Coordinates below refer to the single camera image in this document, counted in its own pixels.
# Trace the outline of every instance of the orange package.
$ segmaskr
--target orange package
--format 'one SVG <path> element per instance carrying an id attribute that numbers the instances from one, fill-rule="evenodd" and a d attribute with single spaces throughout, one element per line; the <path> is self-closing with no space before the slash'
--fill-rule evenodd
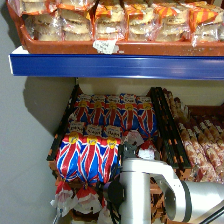
<path id="1" fill-rule="evenodd" d="M 189 10 L 177 3 L 152 4 L 159 16 L 159 42 L 184 41 L 190 38 Z"/>
<path id="2" fill-rule="evenodd" d="M 189 21 L 193 46 L 199 42 L 219 41 L 224 10 L 206 2 L 194 2 L 185 6 L 190 9 Z"/>
<path id="3" fill-rule="evenodd" d="M 124 0 L 127 20 L 127 39 L 131 41 L 153 40 L 158 27 L 158 16 L 143 0 Z"/>
<path id="4" fill-rule="evenodd" d="M 123 40 L 124 10 L 119 0 L 100 0 L 95 13 L 95 40 Z"/>
<path id="5" fill-rule="evenodd" d="M 8 3 L 18 16 L 52 13 L 57 9 L 55 0 L 9 0 Z"/>

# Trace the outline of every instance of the red white blue package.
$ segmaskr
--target red white blue package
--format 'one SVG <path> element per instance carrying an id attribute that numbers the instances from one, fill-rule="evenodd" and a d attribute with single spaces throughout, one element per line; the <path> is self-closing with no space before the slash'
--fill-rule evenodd
<path id="1" fill-rule="evenodd" d="M 89 120 L 89 105 L 91 96 L 86 94 L 80 94 L 74 105 L 74 116 L 76 116 L 76 121 L 88 122 Z"/>
<path id="2" fill-rule="evenodd" d="M 89 105 L 89 123 L 104 125 L 105 96 L 93 95 Z"/>
<path id="3" fill-rule="evenodd" d="M 104 125 L 121 126 L 121 102 L 120 96 L 107 95 L 105 101 Z"/>
<path id="4" fill-rule="evenodd" d="M 136 96 L 134 94 L 120 95 L 121 99 L 121 115 L 122 115 L 122 128 L 124 130 L 137 130 L 138 129 L 138 109 L 136 103 Z"/>
<path id="5" fill-rule="evenodd" d="M 62 211 L 62 216 L 65 216 L 70 209 L 74 207 L 72 199 L 73 191 L 69 186 L 69 182 L 78 178 L 78 160 L 81 150 L 83 135 L 77 132 L 71 132 L 65 135 L 59 148 L 56 163 L 59 174 L 62 178 L 60 181 L 55 200 L 51 201 L 51 205 Z"/>
<path id="6" fill-rule="evenodd" d="M 139 132 L 144 139 L 157 136 L 157 121 L 150 97 L 137 97 Z"/>

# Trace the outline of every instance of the plastic wrapper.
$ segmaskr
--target plastic wrapper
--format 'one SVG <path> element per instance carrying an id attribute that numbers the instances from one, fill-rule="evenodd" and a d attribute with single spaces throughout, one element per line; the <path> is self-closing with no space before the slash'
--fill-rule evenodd
<path id="1" fill-rule="evenodd" d="M 93 95 L 89 105 L 89 123 L 104 125 L 105 96 Z"/>
<path id="2" fill-rule="evenodd" d="M 107 95 L 105 100 L 104 125 L 121 126 L 121 102 L 120 96 Z"/>
<path id="3" fill-rule="evenodd" d="M 98 195 L 91 186 L 99 179 L 98 170 L 101 168 L 100 145 L 102 138 L 94 135 L 83 137 L 78 161 L 78 177 L 83 187 L 74 197 L 74 209 L 83 214 L 96 213 L 101 210 Z"/>
<path id="4" fill-rule="evenodd" d="M 89 119 L 89 104 L 91 96 L 86 94 L 80 94 L 74 105 L 74 116 L 76 116 L 77 121 L 88 122 Z"/>
<path id="5" fill-rule="evenodd" d="M 9 0 L 8 3 L 18 16 L 52 13 L 57 9 L 55 0 Z"/>
<path id="6" fill-rule="evenodd" d="M 143 138 L 157 136 L 157 121 L 150 97 L 137 97 L 139 132 Z"/>
<path id="7" fill-rule="evenodd" d="M 94 0 L 57 0 L 60 9 L 87 11 L 95 5 Z"/>
<path id="8" fill-rule="evenodd" d="M 65 41 L 90 41 L 92 17 L 88 11 L 60 10 Z"/>
<path id="9" fill-rule="evenodd" d="M 219 41 L 219 29 L 223 23 L 223 9 L 207 2 L 183 4 L 190 9 L 192 45 L 200 42 Z"/>
<path id="10" fill-rule="evenodd" d="M 138 123 L 138 108 L 136 103 L 136 96 L 134 94 L 120 95 L 121 99 L 121 116 L 122 116 L 122 128 L 124 130 L 137 130 Z"/>
<path id="11" fill-rule="evenodd" d="M 156 35 L 158 42 L 174 42 L 190 39 L 188 9 L 177 3 L 152 4 L 159 15 L 160 29 Z"/>
<path id="12" fill-rule="evenodd" d="M 127 20 L 128 40 L 149 41 L 155 37 L 158 17 L 153 8 L 142 0 L 125 0 L 125 15 Z"/>
<path id="13" fill-rule="evenodd" d="M 72 198 L 73 191 L 68 183 L 79 176 L 78 163 L 82 140 L 83 135 L 77 132 L 65 135 L 57 155 L 57 169 L 62 181 L 57 187 L 55 200 L 51 201 L 51 205 L 58 211 L 61 210 L 62 216 L 65 216 L 76 204 Z"/>
<path id="14" fill-rule="evenodd" d="M 95 13 L 95 40 L 123 40 L 124 10 L 119 0 L 100 0 Z"/>

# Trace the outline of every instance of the shelf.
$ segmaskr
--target shelf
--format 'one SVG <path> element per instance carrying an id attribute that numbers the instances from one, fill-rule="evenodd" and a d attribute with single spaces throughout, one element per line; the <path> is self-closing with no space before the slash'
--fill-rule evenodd
<path id="1" fill-rule="evenodd" d="M 9 55 L 15 76 L 224 80 L 224 57 L 29 54 Z"/>

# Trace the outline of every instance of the baked goods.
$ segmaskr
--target baked goods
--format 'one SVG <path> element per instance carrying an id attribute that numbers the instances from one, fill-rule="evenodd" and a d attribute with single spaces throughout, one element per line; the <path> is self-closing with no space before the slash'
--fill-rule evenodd
<path id="1" fill-rule="evenodd" d="M 118 0 L 101 0 L 95 13 L 95 39 L 125 38 L 124 10 Z"/>
<path id="2" fill-rule="evenodd" d="M 61 41 L 61 22 L 57 12 L 34 16 L 34 39 L 40 41 Z"/>
<path id="3" fill-rule="evenodd" d="M 87 12 L 62 9 L 62 30 L 65 41 L 91 40 L 92 27 Z"/>
<path id="4" fill-rule="evenodd" d="M 173 42 L 190 38 L 188 9 L 177 3 L 152 4 L 159 16 L 160 29 L 156 41 Z"/>
<path id="5" fill-rule="evenodd" d="M 142 0 L 125 0 L 125 14 L 127 18 L 128 40 L 152 40 L 156 30 L 153 8 L 148 7 Z"/>

